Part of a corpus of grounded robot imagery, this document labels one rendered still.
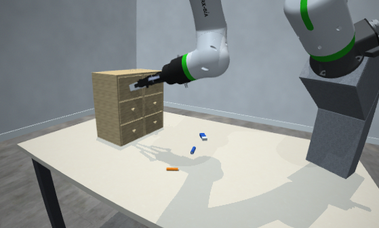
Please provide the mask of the brown wooden chest of drawers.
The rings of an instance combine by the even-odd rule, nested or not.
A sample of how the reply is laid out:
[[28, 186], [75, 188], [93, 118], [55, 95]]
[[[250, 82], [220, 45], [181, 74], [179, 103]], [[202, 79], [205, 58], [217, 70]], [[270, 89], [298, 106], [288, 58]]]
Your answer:
[[[160, 72], [157, 70], [143, 69], [135, 73], [130, 73], [133, 70], [135, 69], [111, 71], [109, 73], [105, 73], [107, 71], [92, 73], [92, 85], [93, 85], [93, 94], [94, 94], [94, 109], [95, 109], [95, 116], [96, 116], [97, 135], [99, 138], [107, 140], [110, 143], [113, 143], [120, 147], [147, 135], [145, 134], [145, 127], [144, 127], [143, 136], [138, 137], [122, 145], [121, 124], [124, 124], [129, 121], [142, 117], [143, 125], [144, 125], [144, 116], [150, 115], [152, 113], [156, 113], [158, 111], [162, 111], [162, 127], [160, 128], [163, 128], [163, 106], [161, 110], [158, 110], [146, 115], [144, 114], [144, 96], [157, 93], [157, 92], [152, 92], [149, 94], [144, 94], [144, 88], [142, 89], [142, 95], [130, 97], [130, 98], [142, 97], [143, 116], [120, 123], [119, 101], [127, 100], [130, 98], [124, 98], [124, 99], [119, 100], [118, 77], [126, 76], [126, 75], [142, 75], [142, 78], [144, 79], [144, 74]], [[156, 130], [153, 130], [152, 132]]]

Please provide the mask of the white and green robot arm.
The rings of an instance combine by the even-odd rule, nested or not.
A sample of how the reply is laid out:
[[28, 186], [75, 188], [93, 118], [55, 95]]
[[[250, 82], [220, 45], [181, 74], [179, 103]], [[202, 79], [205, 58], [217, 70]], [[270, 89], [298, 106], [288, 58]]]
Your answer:
[[[228, 68], [227, 25], [221, 0], [189, 0], [195, 21], [196, 50], [171, 60], [177, 84], [221, 76]], [[364, 56], [379, 56], [379, 21], [353, 24], [348, 0], [285, 0], [283, 10], [310, 54], [315, 74], [333, 79], [352, 73]]]

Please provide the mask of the brown wooden drawer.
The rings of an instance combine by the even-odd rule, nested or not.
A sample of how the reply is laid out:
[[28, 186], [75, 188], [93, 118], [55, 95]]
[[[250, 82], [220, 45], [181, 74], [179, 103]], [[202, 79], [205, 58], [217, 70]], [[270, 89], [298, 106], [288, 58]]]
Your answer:
[[120, 123], [143, 116], [142, 97], [130, 99], [127, 99], [126, 101], [122, 100], [123, 102], [120, 101], [119, 103]]
[[144, 135], [143, 118], [121, 124], [122, 145]]
[[162, 111], [144, 116], [145, 134], [162, 127]]
[[[156, 73], [147, 73], [147, 74], [144, 74], [144, 78], [145, 77], [148, 77], [149, 75], [154, 75]], [[162, 83], [156, 83], [154, 85], [150, 85], [149, 88], [144, 88], [144, 94], [149, 94], [149, 93], [152, 93], [152, 92], [158, 92], [158, 91], [161, 91], [163, 90], [163, 82]]]
[[[131, 76], [131, 77], [130, 77]], [[142, 79], [142, 75], [126, 75], [118, 77], [119, 100], [142, 95], [142, 89], [130, 91], [129, 85]]]
[[161, 110], [163, 106], [163, 93], [158, 92], [144, 96], [144, 114]]

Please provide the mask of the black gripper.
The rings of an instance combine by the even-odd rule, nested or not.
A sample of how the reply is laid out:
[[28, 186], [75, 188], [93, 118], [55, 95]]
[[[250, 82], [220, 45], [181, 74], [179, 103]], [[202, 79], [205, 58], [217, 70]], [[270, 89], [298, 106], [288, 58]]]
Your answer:
[[[166, 82], [166, 83], [168, 83], [170, 85], [176, 83], [172, 79], [172, 76], [169, 73], [169, 64], [164, 65], [163, 68], [162, 68], [162, 71], [160, 71], [160, 72], [158, 72], [158, 73], [156, 73], [154, 75], [149, 75], [148, 77], [145, 77], [144, 79], [139, 79], [139, 81], [136, 82], [136, 83], [130, 84], [129, 88], [130, 88], [130, 91], [134, 91], [134, 90], [137, 90], [137, 89], [139, 90], [139, 88], [141, 89], [142, 86], [143, 86], [143, 88], [145, 88], [145, 87], [149, 88], [149, 86], [151, 86], [151, 85], [154, 85], [156, 83], [162, 83], [162, 82]], [[145, 85], [147, 85], [147, 86], [145, 86]]]

